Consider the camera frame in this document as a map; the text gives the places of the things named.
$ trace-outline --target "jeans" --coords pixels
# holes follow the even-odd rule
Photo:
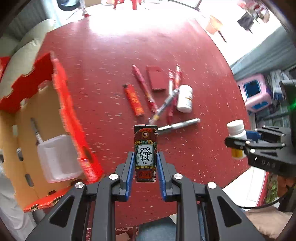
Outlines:
[[[201,240],[205,241],[204,224],[200,206],[198,205]],[[175,241],[176,225],[170,217],[140,225],[136,241]]]

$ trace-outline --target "red lighter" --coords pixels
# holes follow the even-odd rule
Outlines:
[[[124,87],[124,92],[126,93],[126,97],[128,98],[128,101],[130,102],[131,107],[135,113],[135,116],[139,117],[144,115],[144,110],[137,97],[135,89],[133,88],[133,85],[123,85],[123,87]]]

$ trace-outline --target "pen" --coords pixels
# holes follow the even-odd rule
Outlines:
[[[135,77],[136,77],[137,81],[140,83],[140,86],[141,86],[143,92],[145,93],[149,109],[152,112],[156,113],[158,107],[155,103],[155,100],[152,98],[152,95],[147,87],[144,77],[142,76],[142,74],[140,73],[140,70],[135,65],[132,64],[132,67],[133,67],[133,72],[135,74]]]
[[[176,88],[173,91],[172,95],[169,95],[166,99],[163,105],[157,110],[157,112],[154,114],[154,116],[149,120],[149,125],[154,125],[155,122],[159,119],[161,113],[165,110],[165,108],[174,100],[175,96],[179,93],[179,88]]]
[[[174,90],[174,75],[173,72],[169,69],[168,72],[169,82],[168,82],[168,94],[172,95]],[[170,125],[172,123],[174,115],[173,105],[170,104],[167,110],[167,123]]]
[[[174,82],[174,89],[180,87],[180,82],[181,82],[181,77],[182,77],[182,71],[180,66],[177,64],[176,66],[176,77],[175,77],[175,82]],[[178,103],[178,97],[176,96],[173,102],[174,107],[176,108]]]
[[[35,132],[35,136],[36,136],[37,142],[38,142],[38,144],[40,144],[40,143],[43,142],[43,140],[41,138],[41,135],[39,133],[39,130],[37,129],[37,125],[36,125],[35,119],[34,118],[31,118],[30,120],[31,120],[32,129]]]
[[[126,93],[126,97],[128,98],[128,101],[131,104],[131,107],[135,113],[136,117],[144,115],[143,108],[141,106],[141,103],[137,97],[137,94],[133,88],[133,85],[123,85],[124,92]]]
[[[159,127],[157,129],[157,133],[158,133],[158,135],[162,135],[162,134],[165,134],[165,133],[169,133],[172,130],[184,128],[186,126],[193,125],[193,124],[196,124],[196,123],[199,123],[199,122],[200,122],[200,119],[195,118],[195,119],[192,119],[192,120],[187,120],[187,121],[179,122],[179,123],[172,124],[172,125],[162,126],[162,127]]]

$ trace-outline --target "cable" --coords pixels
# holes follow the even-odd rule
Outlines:
[[[296,183],[294,183],[293,186],[290,187],[289,190],[283,196],[281,196],[279,199],[277,199],[277,200],[275,200],[275,201],[273,201],[271,203],[263,204],[262,206],[259,206],[259,207],[242,207],[242,206],[239,206],[239,205],[237,205],[237,206],[240,207],[240,208],[243,208],[243,209],[260,209],[260,208],[264,208],[264,207],[270,207],[270,206],[276,204],[277,202],[280,202],[280,201],[284,200],[288,195],[290,195],[293,192],[295,184]]]

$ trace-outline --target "white bottle cap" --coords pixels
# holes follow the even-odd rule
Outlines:
[[[244,131],[244,122],[243,120],[234,120],[232,122],[229,122],[227,124],[227,129],[229,132],[229,135],[235,136]]]

